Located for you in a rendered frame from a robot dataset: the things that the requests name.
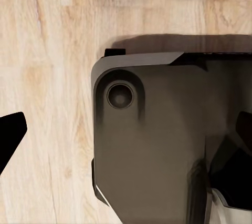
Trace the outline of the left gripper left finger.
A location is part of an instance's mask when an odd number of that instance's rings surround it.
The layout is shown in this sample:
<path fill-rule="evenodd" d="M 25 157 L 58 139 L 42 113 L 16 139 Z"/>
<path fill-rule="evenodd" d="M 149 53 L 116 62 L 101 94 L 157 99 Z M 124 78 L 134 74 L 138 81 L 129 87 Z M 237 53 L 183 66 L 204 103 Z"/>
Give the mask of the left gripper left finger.
<path fill-rule="evenodd" d="M 0 174 L 27 132 L 22 111 L 0 117 Z"/>

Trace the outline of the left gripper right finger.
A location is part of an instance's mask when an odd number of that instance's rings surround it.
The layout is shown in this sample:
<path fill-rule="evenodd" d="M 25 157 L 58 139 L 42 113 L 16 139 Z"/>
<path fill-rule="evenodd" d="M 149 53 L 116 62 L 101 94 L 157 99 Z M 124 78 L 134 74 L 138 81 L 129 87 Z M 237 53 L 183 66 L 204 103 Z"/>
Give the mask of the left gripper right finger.
<path fill-rule="evenodd" d="M 252 154 L 252 114 L 239 112 L 235 130 Z"/>

